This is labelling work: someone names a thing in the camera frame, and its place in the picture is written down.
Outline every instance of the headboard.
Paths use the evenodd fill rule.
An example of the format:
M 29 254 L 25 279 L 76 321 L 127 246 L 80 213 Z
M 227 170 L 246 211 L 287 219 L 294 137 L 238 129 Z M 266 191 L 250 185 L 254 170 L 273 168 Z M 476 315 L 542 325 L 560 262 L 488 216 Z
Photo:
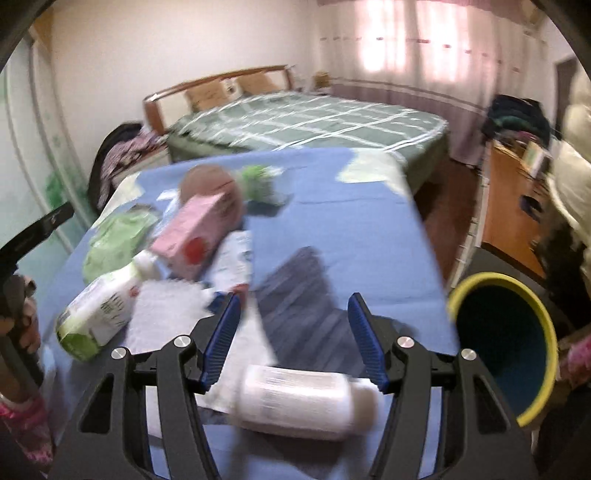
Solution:
M 150 127 L 159 135 L 164 135 L 167 127 L 183 115 L 190 113 L 190 107 L 184 91 L 211 82 L 212 80 L 225 80 L 251 73 L 269 73 L 271 79 L 281 89 L 291 90 L 293 83 L 287 65 L 273 65 L 268 67 L 256 67 L 246 70 L 235 70 L 234 72 L 219 73 L 209 77 L 183 82 L 174 87 L 153 93 L 144 99 L 144 111 Z

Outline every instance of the wooden floor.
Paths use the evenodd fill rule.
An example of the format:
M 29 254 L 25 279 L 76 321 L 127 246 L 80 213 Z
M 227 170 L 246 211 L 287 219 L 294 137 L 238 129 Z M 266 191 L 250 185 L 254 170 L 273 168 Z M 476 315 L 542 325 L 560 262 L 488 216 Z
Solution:
M 478 175 L 454 160 L 439 163 L 414 196 L 443 280 L 447 281 L 474 212 Z

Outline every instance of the white plastic bottle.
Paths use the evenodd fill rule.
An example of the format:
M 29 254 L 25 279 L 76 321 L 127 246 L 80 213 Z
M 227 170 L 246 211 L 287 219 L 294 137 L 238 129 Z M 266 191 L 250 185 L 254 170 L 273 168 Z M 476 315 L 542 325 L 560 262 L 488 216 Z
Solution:
M 341 440 L 370 430 L 382 403 L 366 378 L 250 365 L 232 417 L 235 425 L 258 432 Z
M 125 267 L 88 285 L 56 320 L 57 339 L 64 350 L 81 361 L 99 353 L 131 320 L 140 285 L 161 280 L 157 258 L 143 250 Z

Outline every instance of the bucket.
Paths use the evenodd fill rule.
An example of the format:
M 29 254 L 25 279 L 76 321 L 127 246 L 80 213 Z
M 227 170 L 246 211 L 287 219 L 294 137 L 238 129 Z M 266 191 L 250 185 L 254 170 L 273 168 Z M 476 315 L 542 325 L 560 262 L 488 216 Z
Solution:
M 523 283 L 479 273 L 451 293 L 448 310 L 461 348 L 484 362 L 521 427 L 531 423 L 552 392 L 558 344 L 550 316 Z

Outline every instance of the silver screw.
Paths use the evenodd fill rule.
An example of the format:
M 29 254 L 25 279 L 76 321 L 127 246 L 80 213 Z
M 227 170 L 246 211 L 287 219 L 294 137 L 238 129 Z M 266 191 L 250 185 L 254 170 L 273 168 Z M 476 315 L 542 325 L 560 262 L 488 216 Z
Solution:
M 414 340 L 410 337 L 398 337 L 396 343 L 402 348 L 412 348 L 414 346 Z
M 125 355 L 127 355 L 127 351 L 122 346 L 111 352 L 111 358 L 114 360 L 121 360 Z
M 464 350 L 462 350 L 462 358 L 470 362 L 476 360 L 476 352 L 471 348 L 464 348 Z
M 174 346 L 177 346 L 179 348 L 185 348 L 190 343 L 191 339 L 186 335 L 181 335 L 180 337 L 176 337 L 174 339 Z

